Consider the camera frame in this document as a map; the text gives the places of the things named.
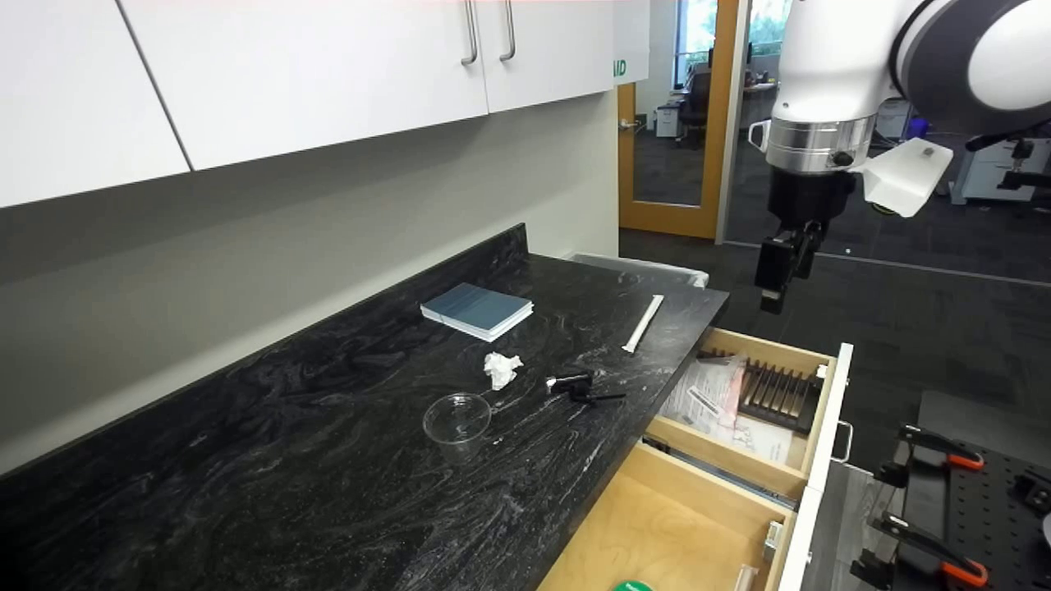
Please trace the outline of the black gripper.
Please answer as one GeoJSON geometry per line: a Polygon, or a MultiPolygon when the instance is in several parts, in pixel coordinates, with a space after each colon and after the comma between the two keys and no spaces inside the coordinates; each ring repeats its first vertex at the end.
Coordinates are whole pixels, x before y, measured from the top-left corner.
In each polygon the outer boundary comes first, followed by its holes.
{"type": "Polygon", "coordinates": [[[814,252],[829,232],[829,223],[849,207],[854,194],[854,177],[836,174],[791,174],[772,172],[769,215],[784,227],[798,229],[776,232],[758,249],[757,285],[765,311],[784,307],[791,277],[807,280],[814,252]]]}

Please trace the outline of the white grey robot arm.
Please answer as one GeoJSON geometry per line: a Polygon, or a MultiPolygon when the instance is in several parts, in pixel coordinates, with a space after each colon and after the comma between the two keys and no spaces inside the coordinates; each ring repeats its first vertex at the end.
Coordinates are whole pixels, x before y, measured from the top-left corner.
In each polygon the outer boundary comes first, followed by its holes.
{"type": "Polygon", "coordinates": [[[757,263],[779,311],[830,220],[862,194],[905,220],[939,187],[953,148],[908,137],[874,156],[874,119],[905,100],[953,137],[1011,137],[1051,122],[1051,0],[791,0],[772,115],[748,125],[779,227],[757,263]]]}

